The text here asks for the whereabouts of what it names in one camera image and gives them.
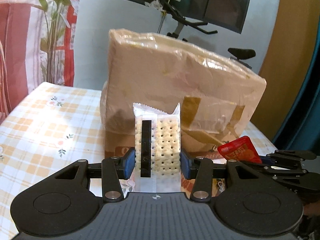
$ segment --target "red packet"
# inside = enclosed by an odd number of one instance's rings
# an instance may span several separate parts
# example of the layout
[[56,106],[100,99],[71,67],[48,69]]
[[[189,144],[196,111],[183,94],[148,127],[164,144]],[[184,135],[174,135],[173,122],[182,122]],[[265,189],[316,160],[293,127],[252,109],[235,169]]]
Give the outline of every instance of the red packet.
[[226,160],[248,161],[262,163],[257,150],[248,136],[242,136],[232,142],[218,147],[218,152]]

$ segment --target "table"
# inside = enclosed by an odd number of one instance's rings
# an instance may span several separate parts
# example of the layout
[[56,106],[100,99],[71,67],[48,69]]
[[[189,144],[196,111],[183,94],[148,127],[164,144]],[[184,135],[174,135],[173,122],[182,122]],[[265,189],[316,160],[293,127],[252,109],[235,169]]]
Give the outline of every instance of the table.
[[[42,83],[0,126],[0,239],[18,231],[10,216],[14,197],[70,163],[104,158],[104,129],[100,120],[101,91]],[[272,143],[249,123],[248,135],[260,155],[274,152]],[[121,180],[126,194],[133,180]],[[101,196],[101,180],[90,191]]]

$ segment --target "clear plastic wrapper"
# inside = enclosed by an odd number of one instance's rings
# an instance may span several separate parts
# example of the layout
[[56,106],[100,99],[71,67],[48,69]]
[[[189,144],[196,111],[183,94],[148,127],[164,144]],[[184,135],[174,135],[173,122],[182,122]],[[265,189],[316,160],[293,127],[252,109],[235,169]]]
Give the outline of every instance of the clear plastic wrapper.
[[[180,104],[172,114],[137,103],[133,111],[135,191],[180,192]],[[144,124],[150,126],[149,133],[143,133],[143,121],[149,121]]]

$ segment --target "black bicycle seat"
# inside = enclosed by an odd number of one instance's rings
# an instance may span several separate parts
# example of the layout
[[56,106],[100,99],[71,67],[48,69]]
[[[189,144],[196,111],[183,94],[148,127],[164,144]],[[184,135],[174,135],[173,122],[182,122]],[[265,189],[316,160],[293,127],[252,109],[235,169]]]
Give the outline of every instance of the black bicycle seat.
[[240,60],[249,59],[256,56],[256,52],[254,49],[229,48],[228,51]]

